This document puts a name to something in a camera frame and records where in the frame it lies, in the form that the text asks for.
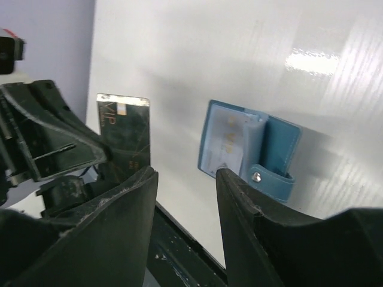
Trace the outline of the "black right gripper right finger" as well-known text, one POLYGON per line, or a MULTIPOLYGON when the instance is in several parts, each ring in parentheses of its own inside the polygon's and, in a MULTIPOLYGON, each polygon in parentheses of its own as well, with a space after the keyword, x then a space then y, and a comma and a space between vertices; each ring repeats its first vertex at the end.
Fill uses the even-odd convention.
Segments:
POLYGON ((382 210, 298 212, 229 169, 216 175, 229 286, 381 286, 382 210))

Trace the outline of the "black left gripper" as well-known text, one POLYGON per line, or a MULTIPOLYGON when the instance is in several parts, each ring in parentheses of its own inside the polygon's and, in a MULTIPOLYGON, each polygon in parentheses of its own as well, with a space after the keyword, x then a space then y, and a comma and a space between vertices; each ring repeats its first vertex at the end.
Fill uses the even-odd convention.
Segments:
POLYGON ((43 217, 80 206, 110 186, 86 182, 109 148, 64 101, 52 80, 1 85, 1 203, 27 181, 44 203, 43 217))

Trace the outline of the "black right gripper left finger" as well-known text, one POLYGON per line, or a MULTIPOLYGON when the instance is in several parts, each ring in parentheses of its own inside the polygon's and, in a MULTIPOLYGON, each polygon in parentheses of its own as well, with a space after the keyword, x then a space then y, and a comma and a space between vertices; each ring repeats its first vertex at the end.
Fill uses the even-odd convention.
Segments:
POLYGON ((1 210, 2 286, 141 286, 158 174, 144 167, 62 218, 1 210))

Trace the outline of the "black VIP credit card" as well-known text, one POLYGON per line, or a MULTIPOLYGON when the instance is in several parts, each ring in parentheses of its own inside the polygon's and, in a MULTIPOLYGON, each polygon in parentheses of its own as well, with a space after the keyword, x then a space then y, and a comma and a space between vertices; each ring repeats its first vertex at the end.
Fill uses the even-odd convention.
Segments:
POLYGON ((110 150, 98 170, 106 180, 121 183, 150 165, 150 100, 99 93, 96 101, 101 139, 110 150))

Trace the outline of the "white credit card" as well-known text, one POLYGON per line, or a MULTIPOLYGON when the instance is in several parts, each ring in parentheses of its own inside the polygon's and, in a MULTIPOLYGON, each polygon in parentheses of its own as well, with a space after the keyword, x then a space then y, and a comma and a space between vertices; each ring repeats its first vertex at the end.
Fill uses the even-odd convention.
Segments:
POLYGON ((202 171, 210 176, 222 168, 239 173, 244 156, 244 127, 257 120, 255 115, 212 105, 202 150, 202 171))

